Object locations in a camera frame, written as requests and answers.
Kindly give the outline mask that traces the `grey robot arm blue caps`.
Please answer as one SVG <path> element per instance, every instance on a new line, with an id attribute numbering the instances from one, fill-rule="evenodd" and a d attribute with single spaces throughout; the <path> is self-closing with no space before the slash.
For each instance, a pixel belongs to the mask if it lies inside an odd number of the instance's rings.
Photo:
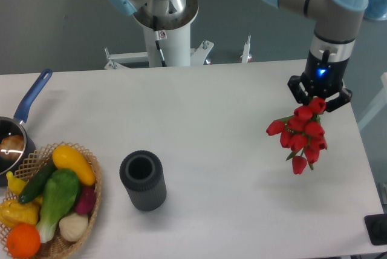
<path id="1" fill-rule="evenodd" d="M 297 103 L 315 97 L 326 101 L 327 112 L 350 102 L 352 92 L 343 76 L 354 48 L 368 0 L 263 0 L 315 20 L 304 72 L 292 76 L 288 87 Z"/>

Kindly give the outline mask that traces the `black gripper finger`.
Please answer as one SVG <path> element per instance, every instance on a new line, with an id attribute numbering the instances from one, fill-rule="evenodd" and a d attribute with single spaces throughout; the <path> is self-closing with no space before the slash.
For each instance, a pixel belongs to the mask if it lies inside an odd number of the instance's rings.
<path id="1" fill-rule="evenodd" d="M 351 101 L 352 96 L 353 96 L 353 92 L 351 90 L 342 88 L 339 91 L 339 95 L 336 98 L 326 102 L 325 111 L 328 113 L 331 113 L 337 110 L 338 108 L 348 104 Z"/>
<path id="2" fill-rule="evenodd" d="M 308 105 L 310 103 L 310 96 L 301 87 L 305 80 L 306 75 L 301 74 L 300 76 L 292 75 L 287 82 L 294 99 L 302 105 Z"/>

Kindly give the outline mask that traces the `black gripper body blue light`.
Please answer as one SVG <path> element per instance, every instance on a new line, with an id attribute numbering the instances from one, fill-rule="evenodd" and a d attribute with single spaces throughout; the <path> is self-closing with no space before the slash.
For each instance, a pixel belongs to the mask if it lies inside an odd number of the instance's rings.
<path id="1" fill-rule="evenodd" d="M 343 88 L 343 76 L 349 59 L 331 62 L 326 50 L 321 58 L 309 52 L 303 72 L 303 86 L 311 97 L 326 99 Z"/>

